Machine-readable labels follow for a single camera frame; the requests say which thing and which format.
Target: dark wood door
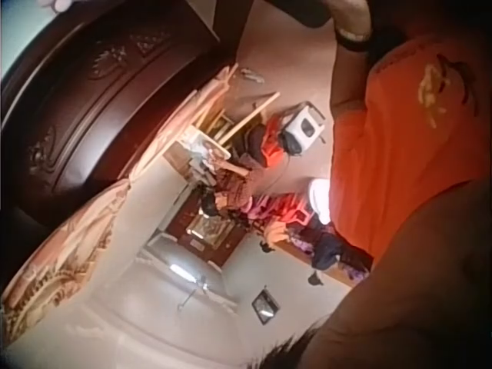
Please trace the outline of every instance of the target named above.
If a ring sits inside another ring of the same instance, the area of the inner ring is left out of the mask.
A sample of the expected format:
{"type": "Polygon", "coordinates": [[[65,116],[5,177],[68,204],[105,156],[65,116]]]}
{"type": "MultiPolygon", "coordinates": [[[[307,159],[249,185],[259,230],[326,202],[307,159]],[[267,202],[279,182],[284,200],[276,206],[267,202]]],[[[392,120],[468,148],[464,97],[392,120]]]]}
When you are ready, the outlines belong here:
{"type": "Polygon", "coordinates": [[[210,261],[218,267],[222,267],[242,241],[246,233],[247,232],[243,227],[235,226],[232,228],[231,232],[229,232],[228,236],[222,241],[221,245],[211,256],[210,261]]]}
{"type": "Polygon", "coordinates": [[[201,260],[212,261],[222,267],[246,235],[246,230],[227,220],[218,219],[214,228],[219,230],[212,241],[210,236],[215,230],[208,231],[206,227],[196,226],[200,217],[199,208],[198,191],[193,191],[167,226],[166,232],[176,237],[181,246],[201,260]]]}

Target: decorative carving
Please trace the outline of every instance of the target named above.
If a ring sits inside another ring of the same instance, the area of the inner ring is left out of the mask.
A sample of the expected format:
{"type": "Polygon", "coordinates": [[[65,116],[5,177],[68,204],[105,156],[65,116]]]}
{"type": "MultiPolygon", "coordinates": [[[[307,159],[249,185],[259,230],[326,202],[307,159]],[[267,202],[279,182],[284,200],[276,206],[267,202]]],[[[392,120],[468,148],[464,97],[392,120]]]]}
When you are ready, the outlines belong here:
{"type": "Polygon", "coordinates": [[[53,154],[56,142],[56,130],[51,126],[48,128],[44,138],[28,148],[29,173],[36,174],[39,170],[52,171],[49,159],[53,154]]]}
{"type": "Polygon", "coordinates": [[[125,69],[128,65],[127,57],[124,46],[108,44],[108,47],[99,52],[92,62],[89,79],[101,79],[117,69],[125,69]]]}
{"type": "Polygon", "coordinates": [[[163,26],[159,28],[146,28],[139,33],[130,35],[131,42],[137,47],[141,56],[144,58],[170,39],[171,33],[163,26]]]}

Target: floor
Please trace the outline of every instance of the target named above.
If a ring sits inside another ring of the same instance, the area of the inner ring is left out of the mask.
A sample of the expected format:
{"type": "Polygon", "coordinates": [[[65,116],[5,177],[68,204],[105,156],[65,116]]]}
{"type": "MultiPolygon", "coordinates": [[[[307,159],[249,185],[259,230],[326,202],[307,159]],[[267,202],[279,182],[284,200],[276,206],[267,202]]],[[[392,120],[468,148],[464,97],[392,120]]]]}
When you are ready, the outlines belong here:
{"type": "Polygon", "coordinates": [[[260,85],[236,77],[226,101],[228,114],[240,119],[252,110],[253,101],[279,91],[281,97],[268,109],[270,112],[308,100],[327,117],[322,134],[326,144],[318,140],[302,157],[292,158],[287,169],[284,162],[270,170],[261,189],[300,191],[309,178],[329,176],[333,121],[328,99],[334,46],[331,22],[322,28],[307,28],[267,2],[254,2],[239,47],[238,62],[240,68],[247,67],[262,75],[265,83],[260,85]]]}

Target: framed picture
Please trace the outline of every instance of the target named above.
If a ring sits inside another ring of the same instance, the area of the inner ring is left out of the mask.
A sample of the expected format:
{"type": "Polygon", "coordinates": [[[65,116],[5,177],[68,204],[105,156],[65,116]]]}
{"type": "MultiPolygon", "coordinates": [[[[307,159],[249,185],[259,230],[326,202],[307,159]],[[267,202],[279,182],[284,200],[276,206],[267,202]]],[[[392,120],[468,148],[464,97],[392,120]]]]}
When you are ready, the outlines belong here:
{"type": "Polygon", "coordinates": [[[253,306],[254,312],[263,325],[273,319],[280,310],[267,288],[261,290],[260,294],[251,303],[251,306],[253,306]]]}

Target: wall light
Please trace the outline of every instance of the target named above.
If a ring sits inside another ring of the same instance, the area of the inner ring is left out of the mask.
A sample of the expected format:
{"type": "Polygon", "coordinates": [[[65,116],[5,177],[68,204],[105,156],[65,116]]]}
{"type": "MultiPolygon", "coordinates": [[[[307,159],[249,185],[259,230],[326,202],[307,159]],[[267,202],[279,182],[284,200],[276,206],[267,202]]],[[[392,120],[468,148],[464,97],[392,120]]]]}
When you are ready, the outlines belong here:
{"type": "Polygon", "coordinates": [[[181,278],[184,278],[188,282],[197,283],[197,278],[193,277],[191,273],[187,272],[185,269],[180,267],[179,265],[173,264],[169,267],[174,273],[179,275],[181,278]]]}

